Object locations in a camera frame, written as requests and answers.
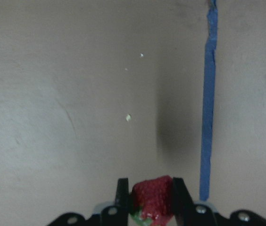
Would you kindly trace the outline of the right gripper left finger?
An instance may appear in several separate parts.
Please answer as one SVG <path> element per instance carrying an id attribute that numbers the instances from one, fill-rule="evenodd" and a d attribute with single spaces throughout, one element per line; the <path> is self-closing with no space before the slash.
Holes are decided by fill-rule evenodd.
<path id="1" fill-rule="evenodd" d="M 129 191 L 128 178 L 119 178 L 117 181 L 114 206 L 118 213 L 129 215 L 131 211 L 131 193 Z"/>

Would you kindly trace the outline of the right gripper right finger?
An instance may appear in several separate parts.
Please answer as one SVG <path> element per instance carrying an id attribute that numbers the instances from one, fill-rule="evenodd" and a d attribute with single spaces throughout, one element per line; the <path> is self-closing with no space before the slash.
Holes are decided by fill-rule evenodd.
<path id="1" fill-rule="evenodd" d="M 177 223 L 191 223 L 194 202 L 182 178 L 173 178 L 172 210 Z"/>

